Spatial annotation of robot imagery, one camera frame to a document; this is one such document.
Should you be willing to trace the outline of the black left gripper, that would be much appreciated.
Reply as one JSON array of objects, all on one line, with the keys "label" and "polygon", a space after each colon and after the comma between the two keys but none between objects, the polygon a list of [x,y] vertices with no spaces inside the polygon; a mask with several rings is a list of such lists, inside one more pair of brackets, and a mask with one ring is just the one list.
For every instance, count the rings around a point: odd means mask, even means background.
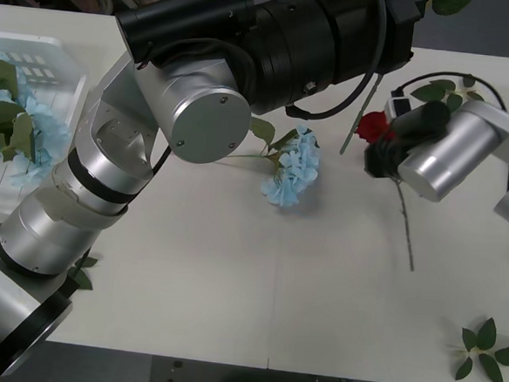
[{"label": "black left gripper", "polygon": [[[378,11],[375,0],[336,0],[336,73],[344,82],[366,73],[377,49]],[[421,13],[415,0],[385,0],[386,38],[377,74],[393,72],[411,59],[415,23]]]}]

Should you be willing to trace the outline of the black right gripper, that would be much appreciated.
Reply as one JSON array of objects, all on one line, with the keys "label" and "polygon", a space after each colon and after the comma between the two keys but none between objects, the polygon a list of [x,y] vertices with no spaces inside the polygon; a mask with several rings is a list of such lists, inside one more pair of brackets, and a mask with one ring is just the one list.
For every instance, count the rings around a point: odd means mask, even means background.
[{"label": "black right gripper", "polygon": [[400,140],[385,136],[372,142],[364,151],[364,171],[379,179],[401,180],[398,166],[408,157],[409,148]]}]

